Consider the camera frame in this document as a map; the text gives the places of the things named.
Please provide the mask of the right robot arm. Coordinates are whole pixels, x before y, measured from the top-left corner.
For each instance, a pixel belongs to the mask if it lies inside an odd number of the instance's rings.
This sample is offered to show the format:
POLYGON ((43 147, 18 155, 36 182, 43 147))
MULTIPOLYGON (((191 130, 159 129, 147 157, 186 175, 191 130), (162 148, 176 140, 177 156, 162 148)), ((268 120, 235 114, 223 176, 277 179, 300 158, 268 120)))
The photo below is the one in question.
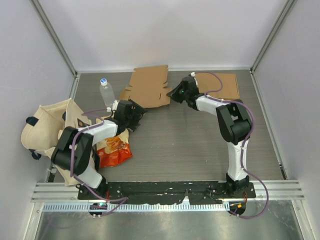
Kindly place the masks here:
POLYGON ((224 100, 212 97, 214 91, 201 93, 195 73, 184 77, 181 82, 166 95, 177 103, 187 105, 201 112, 217 117, 219 131, 228 147, 228 170, 225 190, 233 198, 238 197, 249 186, 247 171, 247 147, 254 129, 254 117, 241 100, 224 100))

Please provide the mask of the large brown cardboard box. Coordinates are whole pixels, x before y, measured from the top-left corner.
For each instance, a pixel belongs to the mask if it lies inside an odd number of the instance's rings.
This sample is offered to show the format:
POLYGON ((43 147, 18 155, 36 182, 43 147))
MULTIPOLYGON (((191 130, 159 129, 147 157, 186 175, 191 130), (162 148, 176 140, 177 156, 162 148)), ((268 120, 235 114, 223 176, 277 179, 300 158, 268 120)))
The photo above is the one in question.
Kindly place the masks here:
POLYGON ((199 72, 195 74, 200 93, 224 100, 240 99, 237 77, 233 73, 199 72))

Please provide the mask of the small cardboard box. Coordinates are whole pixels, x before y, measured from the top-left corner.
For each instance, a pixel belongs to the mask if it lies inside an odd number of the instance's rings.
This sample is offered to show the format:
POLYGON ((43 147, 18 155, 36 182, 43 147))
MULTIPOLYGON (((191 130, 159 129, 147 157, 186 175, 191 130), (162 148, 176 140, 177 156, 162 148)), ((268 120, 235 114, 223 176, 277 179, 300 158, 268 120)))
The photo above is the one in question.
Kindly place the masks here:
POLYGON ((129 85, 120 93, 120 100, 133 100, 141 107, 159 108, 170 104, 167 94, 172 90, 168 87, 168 66, 138 67, 131 74, 129 85))

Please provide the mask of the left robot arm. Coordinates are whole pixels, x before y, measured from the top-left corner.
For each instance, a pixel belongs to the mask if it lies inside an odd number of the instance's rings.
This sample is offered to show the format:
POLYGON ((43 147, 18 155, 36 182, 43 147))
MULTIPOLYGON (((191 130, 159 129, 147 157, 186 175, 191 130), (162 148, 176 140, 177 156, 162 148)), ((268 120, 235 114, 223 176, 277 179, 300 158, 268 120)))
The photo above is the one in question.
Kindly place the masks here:
POLYGON ((102 199, 108 190, 108 184, 94 166, 90 158, 96 157, 94 145, 98 142, 118 136, 125 130, 135 131, 139 121, 147 112, 135 101, 116 100, 107 107, 111 116, 94 125, 74 128, 66 127, 51 156, 51 162, 63 170, 68 170, 70 176, 89 189, 93 198, 102 199))

